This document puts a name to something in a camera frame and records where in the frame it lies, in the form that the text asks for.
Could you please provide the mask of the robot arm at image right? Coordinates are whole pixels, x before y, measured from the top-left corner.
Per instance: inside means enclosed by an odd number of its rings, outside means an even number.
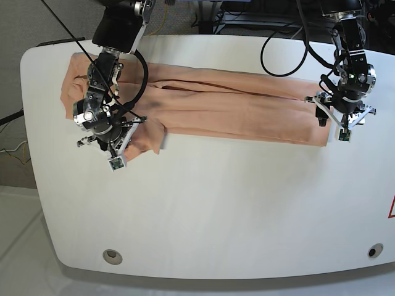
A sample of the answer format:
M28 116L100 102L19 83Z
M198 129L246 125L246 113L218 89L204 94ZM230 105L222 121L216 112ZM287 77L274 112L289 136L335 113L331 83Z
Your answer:
M315 104L315 117L318 124L325 127L328 120L336 123L341 131L348 132L361 125L368 114L376 114L376 109L363 103L362 99L371 93L376 84L373 65L367 62L364 51L365 32L359 25L357 13L362 10L360 1L320 1L324 17L331 17L335 24L330 36L335 45L334 62L328 63L310 46L308 22L302 10L302 2L297 1L297 9L304 33L304 55L299 65L285 74L275 74L264 65L264 53L260 53L260 62L265 72L273 77L287 77L298 71L308 54L325 68L329 74L322 74L322 91L314 97L306 97L307 102Z

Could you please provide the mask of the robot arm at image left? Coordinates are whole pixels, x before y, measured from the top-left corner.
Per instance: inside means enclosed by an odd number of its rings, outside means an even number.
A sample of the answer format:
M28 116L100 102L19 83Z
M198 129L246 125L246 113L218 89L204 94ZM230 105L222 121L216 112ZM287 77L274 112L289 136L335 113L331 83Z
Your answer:
M88 89L84 98L73 105L74 122L92 136L77 142L78 146L97 142L109 156L111 164L125 164L124 151L139 124L146 117L135 115L128 121L125 114L143 95L148 83L148 65L137 45L148 25L155 1L101 1L104 14L93 36L93 44L102 51L90 59L87 71ZM138 93L126 103L119 99L123 70L121 54L133 54L143 67L143 82Z

